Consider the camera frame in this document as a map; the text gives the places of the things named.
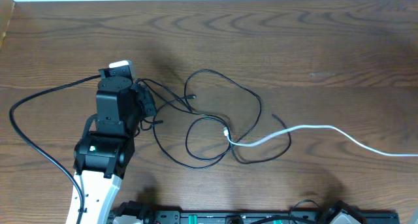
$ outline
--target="cable end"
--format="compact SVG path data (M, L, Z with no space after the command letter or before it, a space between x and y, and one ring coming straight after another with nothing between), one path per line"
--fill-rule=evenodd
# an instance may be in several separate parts
M225 136L229 136L229 132L228 132L228 128L227 128L227 127L224 127L224 128L223 128L223 134L224 134Z

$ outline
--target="black and white device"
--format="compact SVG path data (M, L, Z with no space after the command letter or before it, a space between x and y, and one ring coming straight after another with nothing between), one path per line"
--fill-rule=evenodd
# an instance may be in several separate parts
M109 68L99 72L97 114L88 118L82 138L74 149L74 179L84 196L84 210L80 210L79 192L74 187L67 224L76 223L79 212L82 212L81 224L399 224L396 213L361 214L342 202L337 202L327 212L261 214L153 212L145 205L129 201L110 212L135 151L138 125L145 118L154 116L156 109L149 89L134 82L135 73L130 61L111 63ZM90 131L93 121L96 130Z

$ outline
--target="white cable connector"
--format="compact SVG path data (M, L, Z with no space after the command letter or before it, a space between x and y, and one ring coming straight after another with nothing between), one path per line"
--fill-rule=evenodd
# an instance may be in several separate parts
M248 144L233 142L231 140L230 136L229 136L228 128L226 128L226 127L223 128L223 134L228 138L228 141L235 146L255 147L255 146L258 146L260 144L265 143L266 141L268 141L268 140L270 140L270 139L272 139L276 136L280 136L280 135L283 135L285 133L289 133L289 132L297 130L297 129L334 129L334 130L338 131L339 133L343 134L344 136L346 136L348 139L352 140L357 145L361 146L362 148L364 148L366 150L370 150L371 152L378 153L378 154L384 155L384 156L393 156L393 157L418 157L418 154L401 154L401 153L381 152L379 150L376 150L376 149L368 147L364 144L361 144L360 142L355 140L352 136L343 132L341 129L339 129L337 127L334 127L334 126L331 126L331 125L297 125L297 126L290 127L288 129L284 129L284 130L272 133L268 136L265 136L264 138L262 138L260 140L257 140L255 142L248 143Z

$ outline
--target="wood surface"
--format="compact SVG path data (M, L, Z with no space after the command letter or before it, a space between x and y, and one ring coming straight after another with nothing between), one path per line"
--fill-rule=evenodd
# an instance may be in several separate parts
M0 48L6 37L6 30L14 8L13 0L0 0Z
M248 141L288 126L335 125L379 150L418 153L418 0L245 0L19 3L0 52L0 222L64 223L72 186L12 129L8 110L30 94L130 59L137 76L182 94L200 69L220 71L258 93L263 115ZM97 81L33 99L16 111L22 130L72 170L72 151L95 113ZM254 122L257 101L210 74L192 79L198 110L229 118L233 135ZM164 109L156 130L177 159L195 119ZM114 206L128 200L183 210L288 210L302 199L342 199L363 210L418 208L418 159L382 157L329 130L292 134L269 163L231 154L206 170L170 161L141 132ZM192 152L226 147L222 126L200 123ZM239 149L261 159L285 137Z

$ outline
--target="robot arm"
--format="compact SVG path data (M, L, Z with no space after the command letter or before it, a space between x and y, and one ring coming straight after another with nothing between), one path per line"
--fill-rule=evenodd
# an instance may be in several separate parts
M74 178L85 196L82 224L106 223L135 151L138 124L155 115L155 102L148 88L133 82L130 61L111 63L99 72L96 131L86 131L74 149ZM76 223L79 205L74 187L67 224Z

